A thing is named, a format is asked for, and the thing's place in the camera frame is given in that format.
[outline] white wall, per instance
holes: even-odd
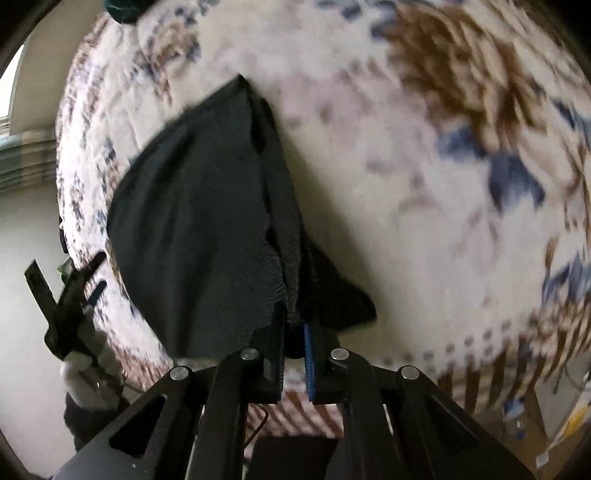
[[[101,10],[101,0],[63,0],[35,27],[12,91],[11,135],[53,127],[72,57]]]
[[[43,343],[47,322],[24,277],[35,258],[54,296],[61,292],[56,197],[54,183],[0,193],[0,429],[25,467],[43,476],[74,455],[60,362]]]

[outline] dark green object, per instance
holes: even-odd
[[[156,0],[103,0],[105,10],[118,23],[133,24]]]

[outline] metal pin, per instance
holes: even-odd
[[[258,358],[258,352],[255,348],[245,348],[240,352],[240,358],[243,360],[256,360]]]
[[[175,367],[170,371],[170,378],[173,380],[183,380],[189,375],[189,370],[185,367]]]
[[[406,378],[407,380],[416,380],[420,375],[418,369],[414,368],[412,365],[403,367],[400,373],[402,374],[402,377]]]
[[[330,356],[334,360],[347,360],[349,358],[349,352],[344,348],[335,348],[331,353]]]

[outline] floral bedspread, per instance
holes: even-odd
[[[98,17],[56,123],[70,255],[108,253],[95,322],[130,379],[148,387],[171,361],[121,281],[113,192],[167,121],[237,73],[274,109],[311,238],[376,304],[344,346],[415,364],[471,413],[588,350],[591,87],[526,10],[161,0],[136,26]],[[287,375],[269,429],[340,434],[336,409]]]

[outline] black fabric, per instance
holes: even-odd
[[[74,448],[77,452],[91,441],[102,429],[115,420],[127,407],[121,402],[117,410],[88,410],[76,405],[70,394],[66,394],[64,422],[74,437]]]
[[[105,10],[118,23],[134,24],[156,0],[103,0]]]
[[[60,227],[59,227],[59,230],[60,230],[60,245],[61,245],[61,249],[63,250],[63,252],[65,254],[67,254],[68,253],[68,244],[66,243],[66,236],[64,235],[64,230],[61,228],[62,221],[63,220],[60,217]]]
[[[138,156],[107,230],[129,298],[167,352],[225,355],[269,325],[375,318],[308,240],[268,104],[239,77]]]

